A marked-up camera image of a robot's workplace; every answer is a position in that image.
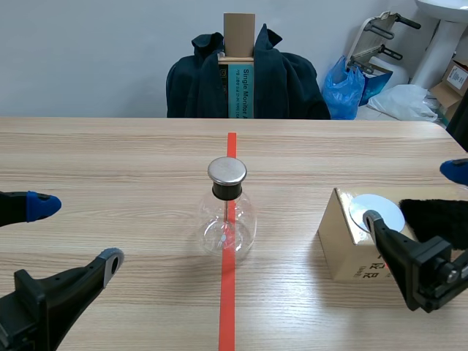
white sink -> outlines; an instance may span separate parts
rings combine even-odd
[[[415,0],[421,11],[440,19],[411,84],[432,88],[444,75],[468,24],[468,0]]]
[[[416,4],[431,17],[468,23],[468,0],[416,0]]]

blue plastic bag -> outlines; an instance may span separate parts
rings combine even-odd
[[[342,56],[328,72],[323,88],[323,99],[327,103],[331,119],[355,119],[363,96],[364,76],[356,68],[346,72],[346,58]]]

sink pedestal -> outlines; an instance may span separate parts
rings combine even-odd
[[[411,84],[429,89],[441,81],[466,27],[465,23],[440,21]]]

black jacket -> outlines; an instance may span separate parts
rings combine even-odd
[[[263,25],[254,48],[254,117],[330,119],[312,64],[274,47],[282,38]],[[181,59],[167,76],[167,117],[227,118],[218,68],[224,50],[220,33],[192,40],[195,54]]]

white disc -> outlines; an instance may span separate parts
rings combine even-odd
[[[403,230],[404,217],[400,208],[389,199],[373,194],[359,195],[351,200],[350,215],[354,223],[356,223],[360,229],[366,232],[369,231],[363,222],[363,215],[368,210],[377,211],[390,229],[396,230],[397,232]]]

